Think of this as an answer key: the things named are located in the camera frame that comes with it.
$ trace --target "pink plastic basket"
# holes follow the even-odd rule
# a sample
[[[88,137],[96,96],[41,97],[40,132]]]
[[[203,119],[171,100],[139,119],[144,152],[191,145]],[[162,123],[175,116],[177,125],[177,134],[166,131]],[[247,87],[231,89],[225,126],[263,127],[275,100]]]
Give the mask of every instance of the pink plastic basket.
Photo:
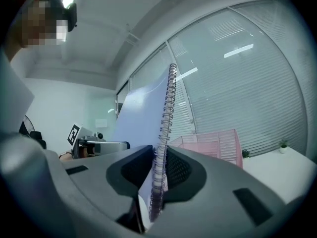
[[[241,146],[235,129],[181,136],[169,145],[223,159],[242,168]]]

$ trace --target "desk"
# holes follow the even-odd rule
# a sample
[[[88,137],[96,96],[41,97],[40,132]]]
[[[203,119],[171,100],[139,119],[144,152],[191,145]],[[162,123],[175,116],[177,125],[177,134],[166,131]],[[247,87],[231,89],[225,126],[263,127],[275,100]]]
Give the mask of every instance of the desk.
[[[290,147],[284,154],[275,150],[243,159],[243,169],[285,203],[305,195],[317,174],[317,165]]]

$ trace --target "green plant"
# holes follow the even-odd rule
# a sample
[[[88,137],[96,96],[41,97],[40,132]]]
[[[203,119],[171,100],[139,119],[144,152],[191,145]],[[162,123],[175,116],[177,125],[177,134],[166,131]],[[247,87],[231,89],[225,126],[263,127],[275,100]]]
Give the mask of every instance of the green plant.
[[[282,148],[286,148],[287,147],[287,140],[282,139],[281,142],[279,143],[279,146]]]
[[[250,153],[247,150],[242,150],[242,157],[248,158],[250,156]]]

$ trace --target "spiral notebook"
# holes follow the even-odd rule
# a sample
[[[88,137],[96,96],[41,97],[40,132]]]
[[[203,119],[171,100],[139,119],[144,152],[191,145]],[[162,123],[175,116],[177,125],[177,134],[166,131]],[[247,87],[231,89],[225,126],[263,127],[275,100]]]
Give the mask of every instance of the spiral notebook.
[[[130,147],[153,145],[153,167],[139,190],[143,225],[149,229],[160,214],[167,190],[165,157],[176,91],[176,65],[154,83],[129,92],[119,114],[112,141],[127,141]]]

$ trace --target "ceiling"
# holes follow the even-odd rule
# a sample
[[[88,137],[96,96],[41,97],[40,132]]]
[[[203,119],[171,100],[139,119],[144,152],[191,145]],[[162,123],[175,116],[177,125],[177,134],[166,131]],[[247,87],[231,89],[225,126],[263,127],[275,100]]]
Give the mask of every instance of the ceiling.
[[[25,76],[115,89],[117,70],[143,33],[183,0],[75,0],[77,27],[60,46],[28,51]]]

